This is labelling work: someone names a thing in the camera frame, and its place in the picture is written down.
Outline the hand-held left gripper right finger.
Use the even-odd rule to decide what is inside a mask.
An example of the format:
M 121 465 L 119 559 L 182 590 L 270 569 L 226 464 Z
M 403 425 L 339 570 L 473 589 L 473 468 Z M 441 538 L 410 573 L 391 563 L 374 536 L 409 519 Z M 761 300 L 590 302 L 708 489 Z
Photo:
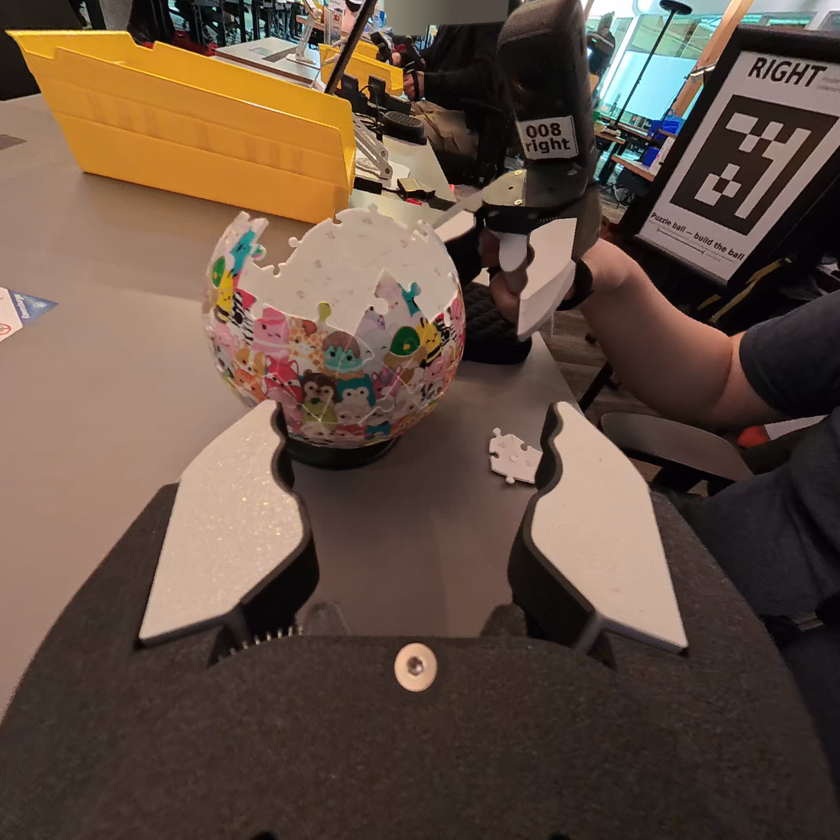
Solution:
M 549 405 L 535 492 L 511 547 L 513 603 L 540 638 L 588 654 L 603 634 L 688 649 L 648 484 L 568 402 Z

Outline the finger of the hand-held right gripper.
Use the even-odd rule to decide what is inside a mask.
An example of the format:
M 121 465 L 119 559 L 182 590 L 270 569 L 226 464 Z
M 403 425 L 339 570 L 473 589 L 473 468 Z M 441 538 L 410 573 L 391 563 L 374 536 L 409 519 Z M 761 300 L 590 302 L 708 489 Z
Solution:
M 550 319 L 572 288 L 576 227 L 575 218 L 558 218 L 528 236 L 532 257 L 527 260 L 526 283 L 519 295 L 517 338 L 520 342 L 529 339 Z
M 447 209 L 433 224 L 434 237 L 441 244 L 481 231 L 486 225 L 485 203 L 482 196 L 468 196 Z

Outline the joined puzzle pieces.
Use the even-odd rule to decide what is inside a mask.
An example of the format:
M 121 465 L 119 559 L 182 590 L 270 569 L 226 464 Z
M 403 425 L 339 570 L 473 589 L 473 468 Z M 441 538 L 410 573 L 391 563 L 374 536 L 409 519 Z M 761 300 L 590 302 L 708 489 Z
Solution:
M 488 454 L 490 470 L 503 477 L 507 484 L 535 484 L 543 454 L 539 449 L 495 427 L 488 444 Z

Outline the black ball stand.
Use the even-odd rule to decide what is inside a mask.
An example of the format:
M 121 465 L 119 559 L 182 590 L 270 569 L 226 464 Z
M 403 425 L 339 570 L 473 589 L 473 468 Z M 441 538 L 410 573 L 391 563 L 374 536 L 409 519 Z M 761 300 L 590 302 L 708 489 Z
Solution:
M 368 445 L 339 448 L 290 437 L 286 451 L 291 460 L 315 469 L 341 471 L 370 466 L 393 451 L 398 438 L 378 440 Z

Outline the colourful puzzle ball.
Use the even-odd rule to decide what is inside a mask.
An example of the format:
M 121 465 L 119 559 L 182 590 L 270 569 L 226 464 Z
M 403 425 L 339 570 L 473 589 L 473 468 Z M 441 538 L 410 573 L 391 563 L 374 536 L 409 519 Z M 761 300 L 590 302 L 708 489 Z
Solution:
M 348 208 L 267 261 L 268 221 L 239 212 L 206 268 L 204 332 L 248 407 L 282 408 L 306 446 L 386 444 L 430 414 L 455 379 L 466 305 L 455 263 L 424 220 Z

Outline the person's right forearm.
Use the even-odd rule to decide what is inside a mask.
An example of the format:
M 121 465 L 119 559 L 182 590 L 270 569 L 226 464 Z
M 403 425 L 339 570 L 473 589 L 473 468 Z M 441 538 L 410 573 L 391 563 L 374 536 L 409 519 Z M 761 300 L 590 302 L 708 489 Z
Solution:
M 787 419 L 752 388 L 740 360 L 743 334 L 727 336 L 690 318 L 643 268 L 602 238 L 583 255 L 592 292 L 584 319 L 623 386 L 667 419 L 742 429 Z

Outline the person's right hand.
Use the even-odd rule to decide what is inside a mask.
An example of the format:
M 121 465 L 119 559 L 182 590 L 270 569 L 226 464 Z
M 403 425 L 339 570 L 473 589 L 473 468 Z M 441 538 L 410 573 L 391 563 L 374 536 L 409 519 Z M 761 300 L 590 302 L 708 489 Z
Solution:
M 517 323 L 522 290 L 528 282 L 527 267 L 523 261 L 515 269 L 504 270 L 499 258 L 499 242 L 492 236 L 482 240 L 481 264 L 489 276 L 492 300 L 501 316 Z

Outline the neighbouring white desk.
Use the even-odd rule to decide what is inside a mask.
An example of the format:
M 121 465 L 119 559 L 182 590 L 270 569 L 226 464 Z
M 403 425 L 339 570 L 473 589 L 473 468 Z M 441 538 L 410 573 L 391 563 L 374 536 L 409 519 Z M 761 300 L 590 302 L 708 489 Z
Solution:
M 320 57 L 298 57 L 298 45 L 283 38 L 268 37 L 216 49 L 215 57 L 236 63 L 263 75 L 280 77 L 305 88 L 323 91 Z M 356 140 L 356 176 L 363 187 L 379 183 L 383 190 L 396 192 L 397 180 L 412 177 L 437 198 L 450 200 L 453 193 L 437 157 L 429 145 L 408 143 L 387 135 L 378 140 L 372 129 L 353 116 Z

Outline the black wrist rest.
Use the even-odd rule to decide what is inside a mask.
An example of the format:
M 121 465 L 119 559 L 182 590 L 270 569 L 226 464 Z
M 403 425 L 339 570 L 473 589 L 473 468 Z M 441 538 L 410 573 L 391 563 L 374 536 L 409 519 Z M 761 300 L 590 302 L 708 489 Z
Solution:
M 506 320 L 488 286 L 471 281 L 462 288 L 465 303 L 465 346 L 462 361 L 518 365 L 529 356 L 532 340 L 520 341 L 516 327 Z

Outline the office chair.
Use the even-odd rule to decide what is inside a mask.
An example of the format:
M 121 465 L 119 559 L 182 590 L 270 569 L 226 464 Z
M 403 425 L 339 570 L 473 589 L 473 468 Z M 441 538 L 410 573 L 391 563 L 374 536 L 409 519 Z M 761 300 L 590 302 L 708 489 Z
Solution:
M 638 413 L 607 413 L 597 426 L 627 457 L 657 467 L 662 487 L 688 492 L 705 480 L 714 494 L 753 477 L 733 444 L 698 427 Z

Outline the small yellow bin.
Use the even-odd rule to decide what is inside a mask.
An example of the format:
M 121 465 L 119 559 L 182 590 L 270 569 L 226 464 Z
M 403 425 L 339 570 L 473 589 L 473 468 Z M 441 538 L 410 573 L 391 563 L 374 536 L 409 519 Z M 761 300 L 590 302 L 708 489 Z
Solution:
M 334 65 L 338 61 L 340 45 L 318 45 L 321 60 L 321 80 L 324 85 L 329 82 Z M 354 48 L 351 58 L 344 69 L 344 75 L 354 77 L 364 88 L 369 84 L 370 77 L 379 78 L 385 83 L 385 91 L 395 97 L 403 94 L 403 71 L 388 63 L 379 61 L 377 48 L 372 42 L 362 39 Z

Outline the person's dark clothing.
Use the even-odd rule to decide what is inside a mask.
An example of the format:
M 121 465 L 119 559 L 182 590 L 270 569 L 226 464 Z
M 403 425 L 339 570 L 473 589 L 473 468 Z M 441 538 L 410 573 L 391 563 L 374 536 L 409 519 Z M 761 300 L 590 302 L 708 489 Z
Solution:
M 804 617 L 838 593 L 838 293 L 752 327 L 738 361 L 772 412 L 820 422 L 769 473 L 668 496 L 756 613 Z

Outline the black pole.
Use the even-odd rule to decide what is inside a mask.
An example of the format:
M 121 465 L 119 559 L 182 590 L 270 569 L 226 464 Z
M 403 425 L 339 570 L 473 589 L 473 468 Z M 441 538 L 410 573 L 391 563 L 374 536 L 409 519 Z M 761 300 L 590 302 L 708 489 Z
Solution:
M 339 51 L 338 57 L 332 68 L 332 73 L 325 84 L 324 92 L 327 95 L 332 96 L 336 93 L 343 78 L 344 71 L 350 62 L 350 58 L 362 38 L 364 28 L 375 11 L 376 4 L 377 1 L 375 0 L 363 1 L 360 11 L 354 20 L 352 29 L 347 36 L 343 47 Z

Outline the yellow plastic bin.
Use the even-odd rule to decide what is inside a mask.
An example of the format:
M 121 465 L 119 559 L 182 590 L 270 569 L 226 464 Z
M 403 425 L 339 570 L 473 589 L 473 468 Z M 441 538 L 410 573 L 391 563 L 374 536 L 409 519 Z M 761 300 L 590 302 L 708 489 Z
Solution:
M 127 32 L 9 29 L 85 173 L 318 224 L 348 207 L 348 102 Z

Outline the instruction leaflet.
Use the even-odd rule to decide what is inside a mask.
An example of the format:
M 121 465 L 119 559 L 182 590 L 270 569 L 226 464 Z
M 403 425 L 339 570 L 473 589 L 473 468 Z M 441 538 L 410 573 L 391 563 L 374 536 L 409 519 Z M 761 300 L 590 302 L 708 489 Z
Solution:
M 14 336 L 56 305 L 54 301 L 1 287 L 1 341 Z

